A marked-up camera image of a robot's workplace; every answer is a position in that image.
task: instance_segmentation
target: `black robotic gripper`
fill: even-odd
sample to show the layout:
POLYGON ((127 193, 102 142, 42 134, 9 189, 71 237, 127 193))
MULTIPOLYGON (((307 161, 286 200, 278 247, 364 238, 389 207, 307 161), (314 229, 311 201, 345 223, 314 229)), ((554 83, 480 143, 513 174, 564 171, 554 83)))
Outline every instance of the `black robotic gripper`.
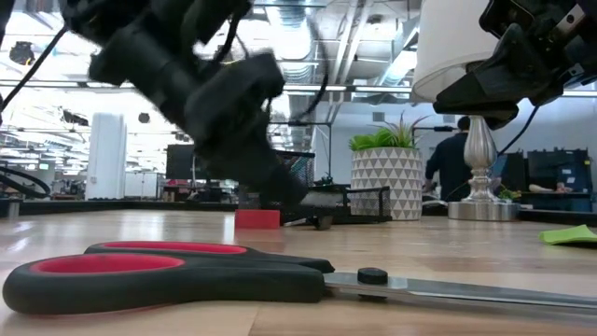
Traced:
POLYGON ((68 0, 66 25, 100 45, 91 79, 131 82, 194 141, 201 168, 269 199, 298 203, 307 193, 277 161, 267 140, 264 102, 283 92, 271 53, 222 65, 193 54, 222 24, 250 9, 246 0, 68 0))
POLYGON ((522 99, 545 105, 597 79, 595 0, 492 0, 479 25, 499 42, 437 96, 440 114, 483 116, 498 129, 516 118, 522 99))

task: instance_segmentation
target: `person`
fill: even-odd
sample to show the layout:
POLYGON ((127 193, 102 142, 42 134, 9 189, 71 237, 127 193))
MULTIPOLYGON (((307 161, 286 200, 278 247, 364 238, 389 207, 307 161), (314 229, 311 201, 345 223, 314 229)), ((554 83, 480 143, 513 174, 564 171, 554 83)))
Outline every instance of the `person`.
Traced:
POLYGON ((433 188, 433 175, 439 171, 440 197, 445 202, 458 202, 470 193, 468 180, 472 177, 465 162, 465 143, 470 128, 470 118, 458 120, 460 132, 440 142, 425 169, 423 192, 433 188))

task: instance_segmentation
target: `red scissor handle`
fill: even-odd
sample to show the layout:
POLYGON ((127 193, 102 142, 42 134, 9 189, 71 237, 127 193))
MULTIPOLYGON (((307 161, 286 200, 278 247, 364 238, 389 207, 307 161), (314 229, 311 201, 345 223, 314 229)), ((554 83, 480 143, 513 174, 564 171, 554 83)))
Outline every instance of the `red scissor handle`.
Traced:
POLYGON ((103 313, 189 301, 317 302, 321 272, 290 263, 102 253, 45 259, 7 278, 7 306, 30 315, 103 313))
POLYGON ((58 257, 33 263, 32 273, 55 275, 90 275, 107 273, 129 273, 141 271, 161 271, 185 265, 180 258, 134 255, 134 254, 88 254, 81 256, 58 257))
POLYGON ((154 241, 132 241, 132 242, 108 242, 94 246, 102 246, 105 249, 150 249, 164 251, 186 251, 196 253, 214 253, 226 255, 238 255, 247 252, 246 247, 237 245, 207 244, 194 242, 154 242, 154 241))
POLYGON ((97 253, 139 253, 183 258, 242 259, 301 265, 313 268, 321 273, 334 272, 334 267, 325 259, 265 253, 251 247, 238 245, 154 241, 107 242, 92 245, 85 251, 85 254, 97 253))

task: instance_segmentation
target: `white pillar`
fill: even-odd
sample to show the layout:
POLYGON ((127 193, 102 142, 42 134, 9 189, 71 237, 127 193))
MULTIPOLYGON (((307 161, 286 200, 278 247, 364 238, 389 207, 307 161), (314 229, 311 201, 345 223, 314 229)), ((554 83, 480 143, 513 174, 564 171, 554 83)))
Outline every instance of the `white pillar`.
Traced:
POLYGON ((90 161, 85 199, 124 197, 127 127, 120 114, 95 113, 91 122, 90 161))

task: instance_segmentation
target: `desk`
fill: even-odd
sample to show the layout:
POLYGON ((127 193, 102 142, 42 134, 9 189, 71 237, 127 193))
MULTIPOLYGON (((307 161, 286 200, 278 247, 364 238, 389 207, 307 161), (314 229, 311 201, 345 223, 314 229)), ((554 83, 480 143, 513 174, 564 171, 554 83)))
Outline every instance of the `desk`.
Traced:
MULTIPOLYGON (((0 247, 10 251, 0 255, 0 278, 23 262, 81 253, 101 241, 189 240, 326 258, 339 272, 371 266, 407 277, 597 296, 597 251, 547 246, 537 239, 542 230, 564 226, 424 217, 324 232, 304 227, 240 234, 233 223, 232 214, 184 211, 20 217, 0 225, 0 247)), ((3 336, 594 336, 593 327, 574 320, 342 299, 317 304, 192 302, 128 314, 51 319, 14 315, 0 302, 3 336)))

